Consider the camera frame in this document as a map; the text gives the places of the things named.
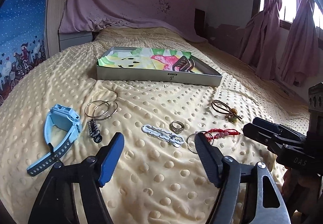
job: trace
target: box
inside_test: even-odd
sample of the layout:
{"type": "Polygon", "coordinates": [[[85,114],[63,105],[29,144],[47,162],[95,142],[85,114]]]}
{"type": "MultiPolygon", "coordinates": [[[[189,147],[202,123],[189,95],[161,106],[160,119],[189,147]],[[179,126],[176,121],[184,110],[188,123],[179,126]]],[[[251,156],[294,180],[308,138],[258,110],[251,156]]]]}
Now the box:
{"type": "MultiPolygon", "coordinates": [[[[102,57],[113,52],[129,52],[137,49],[136,47],[112,47],[102,57]]],[[[215,69],[205,64],[200,59],[191,56],[195,62],[195,67],[198,68],[203,74],[196,74],[190,72],[180,71],[167,71],[156,69],[143,69],[143,68],[110,68],[102,67],[96,63],[96,72],[100,80],[138,80],[138,81],[162,81],[174,82],[182,84],[196,84],[219,86],[222,75],[215,69]]]]}

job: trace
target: bead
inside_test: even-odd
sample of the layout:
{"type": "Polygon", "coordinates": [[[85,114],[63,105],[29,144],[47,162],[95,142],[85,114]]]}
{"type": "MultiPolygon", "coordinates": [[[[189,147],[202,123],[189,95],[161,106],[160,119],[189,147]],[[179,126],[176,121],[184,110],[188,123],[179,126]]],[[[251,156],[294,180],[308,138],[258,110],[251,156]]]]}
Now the bead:
{"type": "Polygon", "coordinates": [[[238,111],[235,108],[230,109],[230,112],[235,115],[238,115],[238,111]]]}
{"type": "Polygon", "coordinates": [[[231,123],[237,123],[238,119],[236,117],[228,118],[231,123]]]}

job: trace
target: metal bracelet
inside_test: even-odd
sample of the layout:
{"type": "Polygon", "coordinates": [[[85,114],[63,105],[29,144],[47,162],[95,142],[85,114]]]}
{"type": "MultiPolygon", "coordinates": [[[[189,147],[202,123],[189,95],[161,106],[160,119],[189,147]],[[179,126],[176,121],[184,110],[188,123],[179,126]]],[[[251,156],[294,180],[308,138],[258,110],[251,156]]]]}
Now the metal bracelet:
{"type": "Polygon", "coordinates": [[[169,127],[176,134],[181,133],[185,129],[184,124],[180,121],[173,121],[172,123],[170,123],[169,127]],[[180,125],[180,128],[175,127],[174,123],[177,123],[178,125],[180,125]]]}
{"type": "MultiPolygon", "coordinates": [[[[116,113],[116,112],[117,112],[117,109],[118,109],[118,103],[117,103],[117,102],[115,102],[114,100],[105,101],[105,103],[107,103],[109,107],[110,107],[109,102],[114,102],[114,103],[116,104],[116,108],[115,108],[115,110],[114,110],[110,115],[108,115],[107,117],[105,117],[105,118],[99,118],[99,117],[102,117],[103,115],[105,115],[105,114],[106,114],[106,113],[104,113],[104,114],[100,115],[98,118],[95,118],[95,120],[105,120],[105,119],[107,119],[107,118],[110,118],[114,113],[116,113]]],[[[96,110],[97,110],[101,105],[103,105],[103,104],[104,104],[104,103],[102,103],[102,104],[98,105],[98,106],[94,109],[93,114],[94,114],[94,113],[95,113],[95,111],[96,111],[96,110]]]]}
{"type": "Polygon", "coordinates": [[[104,101],[104,100],[94,100],[94,101],[92,101],[92,102],[88,103],[88,104],[86,105],[85,109],[84,109],[84,113],[85,113],[85,115],[86,115],[86,116],[88,116],[89,118],[99,118],[99,117],[104,116],[105,114],[107,114],[107,113],[109,112],[109,110],[110,110],[110,105],[107,103],[107,105],[108,105],[108,110],[107,110],[106,112],[104,112],[102,115],[94,116],[94,113],[95,113],[96,109],[99,107],[99,106],[97,106],[97,107],[96,107],[96,109],[93,111],[92,116],[90,116],[89,114],[87,114],[87,113],[86,113],[86,109],[88,108],[88,106],[89,106],[89,105],[91,105],[91,104],[93,104],[93,103],[96,103],[96,102],[102,102],[99,106],[101,106],[102,104],[106,103],[106,101],[104,101]]]}
{"type": "Polygon", "coordinates": [[[116,113],[116,112],[117,112],[117,109],[118,109],[118,103],[117,103],[117,102],[115,102],[114,100],[109,100],[109,101],[105,101],[105,100],[95,100],[95,101],[92,101],[92,102],[90,102],[90,103],[88,103],[88,104],[86,105],[86,107],[85,107],[85,109],[84,109],[84,113],[85,113],[85,115],[86,115],[86,116],[88,116],[89,118],[94,118],[94,119],[96,119],[96,120],[105,120],[105,119],[107,119],[107,118],[110,118],[114,113],[116,113]],[[90,116],[90,115],[86,112],[86,109],[87,109],[87,107],[88,107],[89,105],[91,105],[91,104],[93,104],[93,103],[95,103],[95,102],[101,102],[101,104],[100,104],[100,105],[98,105],[98,106],[94,109],[92,116],[90,116]],[[115,108],[115,110],[114,110],[110,115],[108,115],[108,116],[106,116],[106,117],[102,118],[103,116],[105,116],[105,115],[109,112],[109,110],[110,110],[110,103],[111,103],[111,102],[114,102],[114,103],[116,104],[116,108],[115,108]],[[108,106],[107,111],[106,111],[106,112],[104,112],[104,113],[103,113],[103,114],[101,114],[101,115],[97,115],[97,116],[95,116],[95,115],[94,115],[94,114],[95,114],[95,112],[96,112],[96,111],[97,111],[97,109],[98,109],[100,106],[102,106],[103,104],[106,104],[106,105],[108,106]]]}
{"type": "Polygon", "coordinates": [[[194,154],[197,154],[197,152],[196,152],[196,151],[194,151],[194,150],[192,150],[192,149],[190,148],[190,145],[189,145],[189,143],[188,143],[188,140],[190,139],[190,137],[191,137],[191,136],[196,136],[196,135],[197,135],[197,134],[199,134],[199,133],[208,133],[208,134],[210,134],[210,136],[212,137],[212,144],[211,144],[211,146],[212,146],[212,145],[213,145],[213,143],[214,143],[214,136],[213,136],[210,132],[207,132],[207,131],[200,131],[200,132],[193,133],[193,134],[189,135],[189,136],[188,136],[188,138],[186,139],[187,148],[188,148],[188,150],[189,150],[189,151],[191,151],[191,152],[192,152],[192,153],[194,153],[194,154]]]}

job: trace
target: pink sheet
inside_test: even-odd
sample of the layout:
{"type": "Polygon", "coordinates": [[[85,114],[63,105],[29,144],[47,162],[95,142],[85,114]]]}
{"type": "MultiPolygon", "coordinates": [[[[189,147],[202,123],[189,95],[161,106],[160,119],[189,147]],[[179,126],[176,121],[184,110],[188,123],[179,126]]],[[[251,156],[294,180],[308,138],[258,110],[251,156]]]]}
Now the pink sheet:
{"type": "Polygon", "coordinates": [[[108,26],[165,27],[193,42],[196,0],[67,0],[60,33],[99,31],[108,26]]]}

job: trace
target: pink curtain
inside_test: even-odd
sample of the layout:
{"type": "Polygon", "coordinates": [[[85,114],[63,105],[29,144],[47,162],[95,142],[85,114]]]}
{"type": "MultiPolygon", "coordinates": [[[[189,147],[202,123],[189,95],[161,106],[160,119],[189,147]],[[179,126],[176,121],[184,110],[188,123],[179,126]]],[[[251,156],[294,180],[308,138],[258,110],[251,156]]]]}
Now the pink curtain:
{"type": "Polygon", "coordinates": [[[281,7],[281,0],[264,0],[264,10],[246,25],[241,48],[236,55],[246,64],[255,66],[256,75],[262,79],[275,77],[281,7]]]}
{"type": "Polygon", "coordinates": [[[301,0],[278,65],[282,81],[302,85],[319,72],[318,36],[313,21],[314,0],[301,0]]]}

